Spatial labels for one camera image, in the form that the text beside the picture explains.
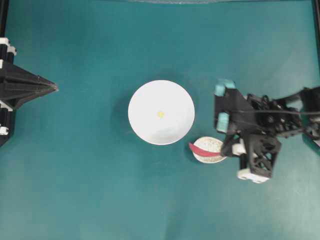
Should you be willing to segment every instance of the black metal frame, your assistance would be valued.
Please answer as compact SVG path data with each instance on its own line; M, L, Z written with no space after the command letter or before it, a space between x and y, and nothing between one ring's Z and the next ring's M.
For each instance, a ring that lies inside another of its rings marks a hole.
M5 37L9 0L0 0L0 38ZM15 54L0 43L0 147L13 135L16 110L24 103L58 90L55 83L14 65Z

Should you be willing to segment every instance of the black cable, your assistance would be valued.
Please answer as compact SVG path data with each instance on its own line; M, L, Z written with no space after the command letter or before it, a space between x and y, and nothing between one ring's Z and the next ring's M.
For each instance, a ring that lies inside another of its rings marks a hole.
M292 114L292 115L320 115L320 111L289 111L289 110L237 110L231 113L239 114Z

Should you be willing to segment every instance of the teal background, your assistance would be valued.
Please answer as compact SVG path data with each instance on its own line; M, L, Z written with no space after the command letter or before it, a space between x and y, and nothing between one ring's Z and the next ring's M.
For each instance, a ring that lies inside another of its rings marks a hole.
M0 239L320 239L320 159L301 136L281 140L264 184L237 179L236 158L201 164L187 148L224 137L219 79L273 98L319 85L311 1L11 0L6 35L15 64L60 91L22 106L0 148ZM139 139L127 116L135 90L160 79L196 111L167 146Z

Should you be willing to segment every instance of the white plastic part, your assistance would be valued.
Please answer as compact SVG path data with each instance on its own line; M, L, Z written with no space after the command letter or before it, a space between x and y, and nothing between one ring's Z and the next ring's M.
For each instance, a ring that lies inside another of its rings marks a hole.
M9 39L6 37L0 37L0 45L5 44L7 45L7 53L13 53L13 55L17 55L17 50L14 46L10 45Z
M9 39L6 37L0 37L0 44L5 44L9 47L10 46Z
M232 145L232 153L237 156L247 153L244 140L242 138L240 139L240 143ZM258 155L253 153L253 157L256 158L258 157ZM249 168L239 170L237 173L237 177L242 180L252 180L256 184L261 184L269 180L268 177L251 173Z
M155 80L133 94L128 118L133 131L141 139L150 144L167 145L189 132L195 119L195 106L180 85Z
M247 153L245 149L244 140L242 138L240 139L240 143L232 145L232 153L237 156Z
M0 126L0 135L8 135L9 133L9 128L6 126Z
M201 148L203 150L206 150L212 153L220 153L222 144L223 144L222 141L210 136L200 137L194 142L194 145L197 146L198 148ZM222 160L227 158L226 156L210 156L210 157L199 156L194 152L193 152L193 155L199 162L202 162L204 164L219 163Z
M259 175L251 173L249 168L244 168L244 169L239 170L237 176L239 179L251 180L252 182L254 182L256 184L261 184L261 183L264 183L269 180L268 177L259 176Z
M8 112L12 112L13 109L12 107L8 106L7 104L5 104L3 101L0 100L0 108L1 109L8 109Z
M8 46L7 53L13 53L13 55L17 55L17 50L14 46Z

